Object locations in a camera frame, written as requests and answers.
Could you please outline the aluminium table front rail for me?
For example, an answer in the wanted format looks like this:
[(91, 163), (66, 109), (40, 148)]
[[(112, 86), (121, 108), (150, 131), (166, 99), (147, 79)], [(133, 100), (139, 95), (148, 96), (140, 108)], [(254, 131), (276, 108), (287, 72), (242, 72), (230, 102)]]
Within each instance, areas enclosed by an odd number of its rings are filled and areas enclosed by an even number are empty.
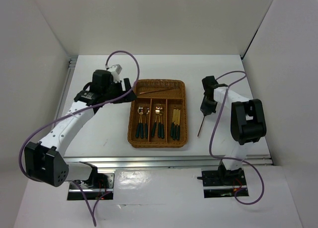
[(66, 162), (86, 162), (100, 169), (205, 168), (219, 165), (211, 156), (67, 157)]

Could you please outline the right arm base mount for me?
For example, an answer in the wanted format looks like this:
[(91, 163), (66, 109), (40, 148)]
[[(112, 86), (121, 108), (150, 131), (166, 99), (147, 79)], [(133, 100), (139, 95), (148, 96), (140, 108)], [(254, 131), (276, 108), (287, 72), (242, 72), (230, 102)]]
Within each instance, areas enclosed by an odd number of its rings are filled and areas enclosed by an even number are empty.
[(225, 178), (222, 178), (216, 170), (206, 170), (202, 171), (197, 179), (202, 181), (204, 198), (234, 197), (235, 192), (238, 192), (238, 197), (249, 196), (243, 170), (234, 176)]

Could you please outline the gold spoon green handle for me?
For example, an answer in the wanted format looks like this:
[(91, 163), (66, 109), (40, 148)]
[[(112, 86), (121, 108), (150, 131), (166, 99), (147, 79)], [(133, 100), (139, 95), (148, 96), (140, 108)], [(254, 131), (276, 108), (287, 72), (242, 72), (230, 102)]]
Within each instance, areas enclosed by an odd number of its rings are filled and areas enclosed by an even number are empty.
[(144, 108), (144, 116), (145, 116), (145, 137), (148, 139), (149, 126), (148, 126), (148, 114), (150, 112), (150, 108)]
[(140, 134), (141, 134), (141, 110), (142, 110), (142, 106), (138, 107), (138, 114), (139, 114), (139, 121), (138, 121), (138, 125), (137, 125), (137, 129), (136, 129), (136, 138), (141, 138)]

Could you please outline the gold spoon pile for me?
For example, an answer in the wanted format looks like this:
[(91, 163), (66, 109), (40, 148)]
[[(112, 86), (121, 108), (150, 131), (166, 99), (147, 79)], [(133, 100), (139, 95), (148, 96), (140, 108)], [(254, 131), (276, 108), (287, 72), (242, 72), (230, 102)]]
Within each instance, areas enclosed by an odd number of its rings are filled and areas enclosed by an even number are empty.
[(145, 132), (144, 132), (144, 122), (143, 122), (144, 112), (145, 112), (145, 109), (144, 109), (144, 107), (142, 107), (142, 110), (141, 110), (141, 134), (140, 134), (141, 139), (144, 138), (144, 134), (145, 134)]

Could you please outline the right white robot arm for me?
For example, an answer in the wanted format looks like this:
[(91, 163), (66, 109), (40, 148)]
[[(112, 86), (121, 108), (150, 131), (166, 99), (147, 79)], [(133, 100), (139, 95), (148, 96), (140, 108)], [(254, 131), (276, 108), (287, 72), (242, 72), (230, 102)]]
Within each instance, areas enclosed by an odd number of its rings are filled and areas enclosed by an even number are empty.
[(230, 131), (238, 144), (229, 150), (221, 159), (217, 179), (222, 184), (229, 184), (234, 175), (242, 168), (242, 161), (252, 144), (257, 143), (266, 135), (266, 123), (262, 102), (259, 99), (249, 99), (233, 90), (226, 84), (219, 84), (214, 76), (202, 79), (204, 96), (200, 106), (203, 116), (216, 113), (217, 104), (231, 110)]

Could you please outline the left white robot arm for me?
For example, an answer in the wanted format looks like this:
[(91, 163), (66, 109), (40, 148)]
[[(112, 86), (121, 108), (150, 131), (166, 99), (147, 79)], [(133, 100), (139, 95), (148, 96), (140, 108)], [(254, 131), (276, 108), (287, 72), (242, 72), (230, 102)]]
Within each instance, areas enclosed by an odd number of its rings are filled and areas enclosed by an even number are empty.
[(66, 119), (57, 123), (39, 142), (26, 145), (24, 157), (27, 176), (54, 187), (73, 180), (80, 180), (87, 188), (97, 185), (95, 166), (85, 162), (67, 163), (64, 156), (77, 133), (104, 102), (126, 103), (137, 98), (129, 79), (120, 80), (121, 71), (120, 65), (96, 70), (92, 81), (75, 96)]

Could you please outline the copper chopstick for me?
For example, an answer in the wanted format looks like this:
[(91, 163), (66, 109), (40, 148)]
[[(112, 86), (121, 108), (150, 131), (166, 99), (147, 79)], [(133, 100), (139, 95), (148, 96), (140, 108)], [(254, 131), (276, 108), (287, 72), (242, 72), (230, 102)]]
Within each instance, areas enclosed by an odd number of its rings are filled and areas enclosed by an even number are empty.
[(202, 121), (201, 121), (199, 130), (198, 130), (198, 133), (197, 133), (197, 137), (200, 136), (200, 133), (201, 133), (201, 130), (202, 130), (202, 127), (203, 127), (203, 124), (204, 124), (205, 117), (206, 117), (206, 116), (204, 115), (203, 118), (202, 118)]
[(162, 89), (156, 89), (156, 90), (151, 90), (151, 91), (140, 92), (139, 95), (148, 94), (148, 93), (154, 93), (154, 92), (167, 91), (167, 90), (172, 90), (172, 89), (177, 89), (177, 87), (169, 87), (169, 88), (162, 88)]

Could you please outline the brown wicker cutlery tray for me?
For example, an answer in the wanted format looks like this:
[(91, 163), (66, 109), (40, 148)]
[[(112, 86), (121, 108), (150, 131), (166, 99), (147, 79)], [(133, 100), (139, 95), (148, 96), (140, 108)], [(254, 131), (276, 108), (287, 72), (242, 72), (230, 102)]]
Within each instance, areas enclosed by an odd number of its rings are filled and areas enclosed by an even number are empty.
[[(162, 88), (177, 87), (177, 89), (154, 92), (139, 95), (140, 92), (151, 91)], [(187, 106), (186, 106), (186, 88), (185, 83), (173, 79), (142, 79), (137, 82), (134, 89), (137, 96), (136, 100), (131, 103), (130, 118), (128, 124), (128, 142), (138, 149), (146, 148), (181, 148), (188, 142), (188, 123), (187, 123)], [(151, 130), (155, 120), (155, 106), (163, 108), (164, 134), (165, 138), (158, 137), (158, 123), (154, 137), (151, 137)], [(138, 107), (149, 107), (148, 139), (136, 138), (136, 129), (139, 121)], [(180, 139), (173, 140), (170, 136), (170, 127), (172, 123), (173, 109), (180, 109)]]

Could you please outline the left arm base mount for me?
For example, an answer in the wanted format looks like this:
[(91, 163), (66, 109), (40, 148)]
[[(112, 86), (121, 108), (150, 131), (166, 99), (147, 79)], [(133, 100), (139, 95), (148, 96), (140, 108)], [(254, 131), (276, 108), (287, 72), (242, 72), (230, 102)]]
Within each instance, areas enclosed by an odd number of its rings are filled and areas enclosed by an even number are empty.
[(113, 200), (114, 172), (100, 173), (93, 166), (88, 179), (72, 179), (69, 184), (67, 200), (81, 201), (85, 195), (88, 201)]

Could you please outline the aluminium left side rail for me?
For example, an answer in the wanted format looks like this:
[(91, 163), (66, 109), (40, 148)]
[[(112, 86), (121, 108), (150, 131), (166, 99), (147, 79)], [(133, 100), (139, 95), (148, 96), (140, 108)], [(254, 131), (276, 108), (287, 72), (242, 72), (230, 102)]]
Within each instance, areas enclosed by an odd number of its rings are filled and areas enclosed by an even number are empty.
[(65, 82), (64, 82), (64, 85), (63, 85), (62, 93), (61, 93), (61, 96), (60, 96), (60, 99), (59, 99), (59, 103), (58, 103), (58, 106), (57, 106), (57, 110), (56, 110), (56, 114), (55, 114), (54, 120), (60, 118), (62, 116), (62, 114), (63, 114), (63, 108), (64, 108), (64, 105), (65, 105), (65, 102), (66, 102), (66, 99), (67, 99), (67, 94), (68, 94), (68, 91), (69, 91), (69, 88), (70, 88), (70, 84), (71, 84), (72, 77), (73, 77), (73, 74), (74, 74), (74, 70), (75, 70), (75, 67), (76, 67), (76, 64), (77, 64), (77, 60), (78, 60), (78, 56), (70, 56), (69, 65), (68, 65), (68, 68), (67, 68), (66, 79), (65, 79)]

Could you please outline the gold knife pile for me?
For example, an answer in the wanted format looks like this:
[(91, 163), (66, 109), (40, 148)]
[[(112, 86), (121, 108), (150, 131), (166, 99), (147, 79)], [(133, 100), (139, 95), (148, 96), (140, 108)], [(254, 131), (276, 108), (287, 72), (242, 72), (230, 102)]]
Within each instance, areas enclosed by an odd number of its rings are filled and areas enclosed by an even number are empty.
[(175, 111), (173, 140), (176, 140), (177, 119), (178, 119), (178, 109), (176, 109), (176, 111)]
[(170, 127), (170, 136), (171, 137), (173, 137), (173, 135), (174, 135), (175, 117), (176, 117), (176, 108), (173, 109), (172, 123), (171, 123), (171, 127)]

